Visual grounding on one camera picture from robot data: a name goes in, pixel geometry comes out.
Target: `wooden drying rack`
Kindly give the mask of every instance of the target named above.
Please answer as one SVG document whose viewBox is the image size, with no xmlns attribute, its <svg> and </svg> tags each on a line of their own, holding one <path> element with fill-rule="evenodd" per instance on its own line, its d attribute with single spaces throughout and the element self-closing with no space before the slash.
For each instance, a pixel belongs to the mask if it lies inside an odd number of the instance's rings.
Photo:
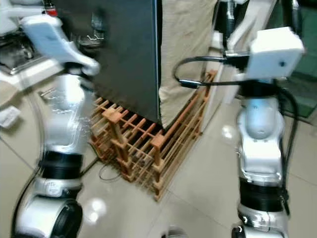
<svg viewBox="0 0 317 238">
<path fill-rule="evenodd" d="M 209 81 L 216 72 L 209 73 Z M 116 157 L 124 179 L 134 182 L 160 201 L 175 172 L 195 140 L 210 89 L 198 89 L 173 125 L 162 126 L 132 113 L 109 100 L 98 98 L 92 121 L 92 145 L 102 160 Z"/>
</svg>

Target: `white sticker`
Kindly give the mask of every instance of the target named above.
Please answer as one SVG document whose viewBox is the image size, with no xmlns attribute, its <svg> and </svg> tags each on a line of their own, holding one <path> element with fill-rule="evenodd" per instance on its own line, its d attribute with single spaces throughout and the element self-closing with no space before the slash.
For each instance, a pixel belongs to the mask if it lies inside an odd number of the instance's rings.
<svg viewBox="0 0 317 238">
<path fill-rule="evenodd" d="M 18 119 L 20 113 L 21 111 L 14 106 L 9 106 L 0 111 L 0 126 L 4 128 L 11 127 Z"/>
</svg>

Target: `white tile floor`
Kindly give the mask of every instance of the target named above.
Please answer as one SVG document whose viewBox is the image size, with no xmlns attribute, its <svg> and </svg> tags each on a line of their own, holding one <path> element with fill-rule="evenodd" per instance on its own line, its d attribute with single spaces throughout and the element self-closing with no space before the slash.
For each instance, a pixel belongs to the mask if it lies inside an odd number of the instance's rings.
<svg viewBox="0 0 317 238">
<path fill-rule="evenodd" d="M 40 85 L 41 89 L 49 84 Z M 0 238 L 9 238 L 12 209 L 23 183 L 31 174 L 39 148 L 36 122 L 25 98 L 15 104 L 22 120 L 11 131 L 0 131 Z M 41 103 L 44 115 L 48 108 Z M 235 140 L 225 141 L 221 129 L 235 125 L 239 101 L 222 106 L 204 135 L 195 144 L 180 167 L 161 203 L 153 201 L 132 184 L 118 179 L 103 182 L 98 177 L 101 164 L 95 165 L 83 181 L 79 201 L 87 209 L 93 198 L 106 203 L 106 214 L 91 225 L 85 214 L 79 238 L 159 238 L 169 225 L 182 227 L 190 237 L 230 237 L 230 228 L 238 221 L 237 160 Z M 289 176 L 290 238 L 316 237 L 317 224 L 317 138 L 313 128 L 300 123 Z M 94 158 L 87 148 L 85 164 Z M 115 172 L 106 170 L 104 176 Z"/>
</svg>

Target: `floor tile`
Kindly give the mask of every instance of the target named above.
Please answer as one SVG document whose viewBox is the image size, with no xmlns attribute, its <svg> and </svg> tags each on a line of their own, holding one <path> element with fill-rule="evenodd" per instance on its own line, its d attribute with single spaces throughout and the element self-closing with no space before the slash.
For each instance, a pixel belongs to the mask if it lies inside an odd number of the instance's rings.
<svg viewBox="0 0 317 238">
<path fill-rule="evenodd" d="M 176 175 L 169 190 L 230 228 L 238 221 L 238 173 L 235 149 L 204 136 Z"/>
<path fill-rule="evenodd" d="M 285 142 L 288 139 L 292 119 L 286 118 Z M 317 137 L 313 135 L 314 127 L 299 122 L 290 161 L 290 173 L 314 185 L 317 185 Z"/>
<path fill-rule="evenodd" d="M 171 194 L 161 214 L 154 223 L 148 238 L 160 238 L 169 226 L 182 228 L 189 238 L 225 238 L 230 230 L 210 219 L 187 202 Z"/>
<path fill-rule="evenodd" d="M 35 86 L 35 92 L 44 90 L 52 86 L 51 81 L 45 81 Z M 20 156 L 22 156 L 32 167 L 36 166 L 36 161 L 40 152 L 40 132 L 37 120 L 34 116 L 31 106 L 31 100 L 37 100 L 41 110 L 44 122 L 50 113 L 50 109 L 40 99 L 37 93 L 25 97 L 22 93 L 17 95 L 11 105 L 17 107 L 20 111 L 19 120 L 10 129 L 0 129 L 0 136 L 8 143 Z"/>
<path fill-rule="evenodd" d="M 85 187 L 79 201 L 85 218 L 79 238 L 145 238 L 168 195 L 156 203 L 152 195 L 121 178 L 115 182 L 103 182 L 98 176 L 101 166 L 95 165 L 83 178 Z M 110 178 L 116 174 L 107 169 L 103 176 Z M 93 225 L 85 211 L 92 199 L 96 198 L 105 203 L 106 214 Z"/>
<path fill-rule="evenodd" d="M 240 111 L 241 101 L 238 99 L 234 99 L 231 104 L 220 105 L 204 131 L 204 135 L 218 138 L 220 141 L 235 147 L 239 139 L 236 120 Z M 231 140 L 223 136 L 224 126 L 233 130 Z"/>
<path fill-rule="evenodd" d="M 0 141 L 0 237 L 9 238 L 12 212 L 32 170 Z"/>
<path fill-rule="evenodd" d="M 293 175 L 289 178 L 290 238 L 316 237 L 317 187 Z"/>
</svg>

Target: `robotic arm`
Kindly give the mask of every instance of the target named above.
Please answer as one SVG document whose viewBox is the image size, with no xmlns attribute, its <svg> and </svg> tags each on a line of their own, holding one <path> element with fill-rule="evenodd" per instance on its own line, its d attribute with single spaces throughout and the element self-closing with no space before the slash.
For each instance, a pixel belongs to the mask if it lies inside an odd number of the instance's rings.
<svg viewBox="0 0 317 238">
<path fill-rule="evenodd" d="M 89 79 L 99 72 L 100 66 L 67 40 L 58 18 L 36 15 L 23 18 L 21 24 L 41 54 L 60 63 L 76 63 L 79 73 L 56 79 L 46 152 L 39 162 L 40 175 L 17 218 L 14 237 L 76 238 L 82 221 L 82 208 L 76 197 L 82 188 L 80 171 L 93 105 Z"/>
<path fill-rule="evenodd" d="M 273 80 L 290 76 L 304 53 L 304 46 L 299 37 L 301 16 L 297 1 L 283 0 L 282 4 L 285 24 L 289 27 L 259 31 L 249 52 L 225 52 L 222 58 L 187 58 L 178 63 L 173 71 L 174 78 L 185 87 L 241 86 L 245 101 L 237 117 L 240 131 L 237 151 L 240 181 L 238 216 L 241 223 L 233 228 L 232 238 L 289 237 L 286 181 L 291 146 L 284 153 L 282 138 L 285 123 L 279 111 L 279 95 L 286 96 L 294 107 L 290 145 L 297 125 L 297 106 L 292 95 L 274 85 Z M 225 33 L 230 33 L 231 25 L 228 25 L 229 31 Z M 179 78 L 177 69 L 194 61 L 218 61 L 234 66 L 242 71 L 240 78 L 244 81 L 205 83 Z"/>
</svg>

